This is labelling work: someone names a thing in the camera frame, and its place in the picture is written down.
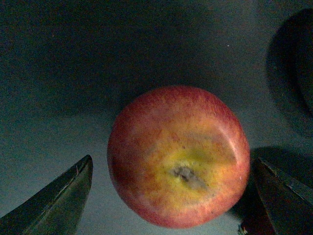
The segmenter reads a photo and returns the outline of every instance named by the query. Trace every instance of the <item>apple bottom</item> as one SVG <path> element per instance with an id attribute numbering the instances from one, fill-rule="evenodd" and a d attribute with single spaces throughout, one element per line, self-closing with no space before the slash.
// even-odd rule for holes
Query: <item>apple bottom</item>
<path id="1" fill-rule="evenodd" d="M 139 166 L 130 164 L 137 177 L 129 180 L 127 188 L 114 178 L 130 175 L 129 167 L 117 167 L 121 177 L 112 178 L 129 208 L 167 228 L 191 228 L 226 212 L 242 196 L 249 172 L 249 165 L 237 162 L 228 144 L 211 138 L 184 140 L 182 136 L 184 144 L 163 142 Z"/>
<path id="2" fill-rule="evenodd" d="M 242 196 L 242 194 L 234 194 L 232 198 L 221 196 L 210 198 L 206 203 L 190 205 L 185 210 L 173 211 L 161 216 L 158 211 L 154 211 L 155 208 L 149 207 L 149 203 L 145 202 L 145 199 L 132 198 L 132 195 L 124 193 L 119 193 L 119 195 L 129 208 L 144 220 L 154 225 L 173 229 L 186 229 L 202 225 L 227 211 L 227 209 L 221 210 L 220 207 L 231 208 Z"/>

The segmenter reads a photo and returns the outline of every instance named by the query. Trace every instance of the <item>red apple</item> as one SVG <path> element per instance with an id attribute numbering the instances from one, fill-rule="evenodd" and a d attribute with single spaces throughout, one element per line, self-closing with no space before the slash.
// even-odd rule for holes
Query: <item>red apple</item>
<path id="1" fill-rule="evenodd" d="M 190 228 L 241 198 L 250 151 L 238 119 L 216 96 L 169 86 L 139 96 L 118 115 L 108 165 L 117 193 L 139 216 Z"/>

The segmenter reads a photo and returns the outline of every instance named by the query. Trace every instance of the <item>apple calyx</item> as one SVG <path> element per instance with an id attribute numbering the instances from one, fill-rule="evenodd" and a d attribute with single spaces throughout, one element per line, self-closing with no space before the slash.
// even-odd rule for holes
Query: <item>apple calyx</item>
<path id="1" fill-rule="evenodd" d="M 180 177 L 191 189 L 207 189 L 205 182 L 187 166 L 178 166 L 169 171 L 175 177 Z"/>

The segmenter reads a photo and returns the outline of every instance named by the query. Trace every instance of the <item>dark object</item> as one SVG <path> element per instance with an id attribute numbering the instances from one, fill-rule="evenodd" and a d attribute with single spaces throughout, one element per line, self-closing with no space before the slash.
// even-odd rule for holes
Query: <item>dark object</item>
<path id="1" fill-rule="evenodd" d="M 239 235 L 275 235 L 260 197 L 257 197 L 252 205 L 254 207 L 253 212 L 239 225 Z"/>
<path id="2" fill-rule="evenodd" d="M 268 87 L 291 128 L 306 138 L 313 136 L 312 24 L 313 8 L 286 20 L 268 48 Z"/>
<path id="3" fill-rule="evenodd" d="M 87 155 L 26 202 L 0 218 L 0 234 L 73 235 L 90 191 Z"/>
<path id="4" fill-rule="evenodd" d="M 313 234 L 313 189 L 262 158 L 254 162 L 252 171 L 276 234 Z"/>

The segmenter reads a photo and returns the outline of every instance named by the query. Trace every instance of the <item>gray surface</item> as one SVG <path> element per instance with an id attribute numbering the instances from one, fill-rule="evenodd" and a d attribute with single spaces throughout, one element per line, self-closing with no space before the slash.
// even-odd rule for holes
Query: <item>gray surface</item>
<path id="1" fill-rule="evenodd" d="M 8 8 L 14 13 L 2 27 L 9 40 L 0 70 L 0 216 L 90 154 L 93 183 L 79 235 L 236 234 L 241 218 L 233 212 L 178 232 L 150 225 L 128 209 L 106 166 L 112 123 L 138 94 L 190 84 L 235 112 L 251 149 L 278 145 L 312 152 L 312 138 L 290 129 L 276 108 L 265 74 L 272 36 L 306 2 L 114 3 L 109 14 L 103 7 L 90 15 L 91 7 L 78 9 L 71 21 L 46 26 L 34 18 L 36 8 L 29 8 L 33 15 Z"/>

